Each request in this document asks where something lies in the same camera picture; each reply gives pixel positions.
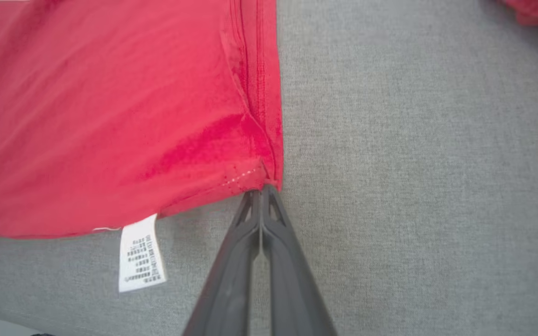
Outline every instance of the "red t-shirt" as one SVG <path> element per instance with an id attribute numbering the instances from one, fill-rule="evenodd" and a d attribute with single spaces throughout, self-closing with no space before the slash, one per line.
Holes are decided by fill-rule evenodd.
<path id="1" fill-rule="evenodd" d="M 0 236 L 280 187 L 280 105 L 275 0 L 0 2 Z"/>

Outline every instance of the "stitching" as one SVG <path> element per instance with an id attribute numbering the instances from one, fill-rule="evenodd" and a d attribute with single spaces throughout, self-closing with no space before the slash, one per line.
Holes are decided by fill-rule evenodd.
<path id="1" fill-rule="evenodd" d="M 262 160 L 260 161 L 260 163 L 257 163 L 256 166 L 257 166 L 258 169 L 264 169 Z M 248 175 L 248 174 L 251 174 L 251 173 L 255 172 L 255 171 L 257 170 L 257 168 L 253 168 L 252 170 L 249 170 L 248 172 L 245 173 L 245 175 Z M 170 207 L 170 206 L 172 206 L 172 205 L 174 205 L 174 204 L 178 204 L 179 202 L 183 202 L 183 201 L 188 200 L 188 199 L 193 198 L 193 197 L 201 196 L 201 195 L 204 195 L 204 194 L 209 194 L 209 193 L 215 191 L 215 189 L 217 189 L 217 188 L 224 187 L 224 186 L 228 185 L 229 183 L 233 183 L 233 182 L 234 182 L 234 181 L 231 181 L 231 180 L 228 178 L 227 175 L 224 175 L 224 178 L 227 180 L 226 183 L 223 183 L 223 184 L 217 184 L 217 185 L 214 185 L 213 187 L 209 187 L 208 189 L 205 189 L 205 190 L 202 191 L 201 193 L 197 193 L 197 194 L 194 194 L 194 195 L 191 195 L 191 196 L 188 196 L 188 197 L 180 198 L 179 200 L 177 200 L 177 201 L 175 201 L 175 202 L 173 202 L 173 203 L 171 203 L 171 204 L 167 204 L 167 205 L 162 206 L 161 209 L 159 210 L 159 212 L 162 212 L 163 209 L 166 209 L 166 208 L 168 208 L 168 207 Z"/>
<path id="2" fill-rule="evenodd" d="M 259 117 L 267 124 L 265 115 L 265 63 L 263 57 L 263 2 L 256 2 L 256 99 Z"/>
<path id="3" fill-rule="evenodd" d="M 231 180 L 228 180 L 226 183 L 223 183 L 221 186 L 224 187 L 226 185 L 229 185 L 230 183 L 236 183 L 238 185 L 238 187 L 240 187 L 239 183 L 238 183 L 238 180 L 247 176 L 247 175 L 250 175 L 252 173 L 256 172 L 256 168 L 252 169 L 252 170 L 249 170 L 247 171 L 246 173 L 242 173 L 240 176 L 236 177 L 236 178 L 233 178 Z"/>
<path id="4" fill-rule="evenodd" d="M 235 174 L 238 174 L 238 170 L 235 168 L 235 166 L 234 166 L 234 173 L 235 173 Z M 240 185 L 240 183 L 238 183 L 238 180 L 239 180 L 239 179 L 236 179 L 236 180 L 235 180 L 235 184 L 238 186 L 238 190 L 239 190 L 241 193 L 243 193 L 244 190 L 242 190 L 242 186 Z"/>
<path id="5" fill-rule="evenodd" d="M 246 87 L 243 90 L 246 94 L 246 102 L 248 103 L 248 108 L 250 108 L 250 97 L 248 95 L 248 86 L 249 86 L 249 83 L 248 83 L 248 45 L 246 44 L 246 34 L 244 34 L 244 14 L 242 13 L 242 1 L 239 2 L 239 6 L 237 9 L 239 9 L 239 15 L 240 15 L 239 19 L 240 19 L 241 25 L 239 27 L 241 28 L 241 30 L 239 30 L 239 32 L 241 32 L 242 34 L 241 44 L 242 44 L 242 52 L 244 55 L 244 85 Z"/>
<path id="6" fill-rule="evenodd" d="M 228 185 L 230 183 L 229 179 L 228 179 L 228 175 L 226 174 L 226 183 L 223 183 L 222 185 L 220 185 L 220 187 L 223 187 L 225 185 Z"/>
<path id="7" fill-rule="evenodd" d="M 241 26 L 238 25 L 238 20 L 243 25 L 243 19 L 242 19 L 242 9 L 241 9 L 241 3 L 240 6 L 237 6 L 237 4 L 234 1 L 230 2 L 230 21 L 231 21 L 231 27 L 234 34 L 234 38 L 236 39 L 238 51 L 240 53 L 240 56 L 242 58 L 243 66 L 242 69 L 244 71 L 244 74 L 238 73 L 238 79 L 240 80 L 242 90 L 244 91 L 243 94 L 246 98 L 246 107 L 250 106 L 250 102 L 248 102 L 248 52 L 246 51 L 246 39 L 244 37 L 244 28 L 242 28 L 241 32 Z"/>

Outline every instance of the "gray table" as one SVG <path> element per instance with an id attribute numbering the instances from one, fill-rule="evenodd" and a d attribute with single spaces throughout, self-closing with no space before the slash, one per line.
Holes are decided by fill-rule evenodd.
<path id="1" fill-rule="evenodd" d="M 279 0 L 277 26 L 282 198 L 340 334 L 538 335 L 538 28 L 493 0 Z M 178 335 L 238 202 L 160 221 L 169 281 L 122 295 L 120 232 L 0 239 L 0 319 Z"/>

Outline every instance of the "care label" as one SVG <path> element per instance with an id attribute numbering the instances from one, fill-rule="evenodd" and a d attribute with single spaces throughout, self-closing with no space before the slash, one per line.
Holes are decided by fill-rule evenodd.
<path id="1" fill-rule="evenodd" d="M 124 227 L 120 242 L 120 293 L 165 282 L 155 234 L 156 215 Z"/>

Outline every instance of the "white thread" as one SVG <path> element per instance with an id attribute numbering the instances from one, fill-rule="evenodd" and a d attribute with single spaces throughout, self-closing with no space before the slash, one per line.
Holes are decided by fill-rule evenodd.
<path id="1" fill-rule="evenodd" d="M 233 178 L 231 181 L 227 181 L 226 183 L 223 183 L 221 186 L 223 187 L 224 185 L 229 185 L 230 183 L 235 182 L 235 181 L 243 178 L 246 175 L 252 174 L 254 171 L 256 171 L 256 169 L 249 170 L 248 172 L 243 173 L 242 176 L 238 176 L 237 178 Z"/>
<path id="2" fill-rule="evenodd" d="M 121 230 L 121 228 L 94 228 L 92 231 L 95 231 L 95 230 L 117 231 L 117 230 Z"/>

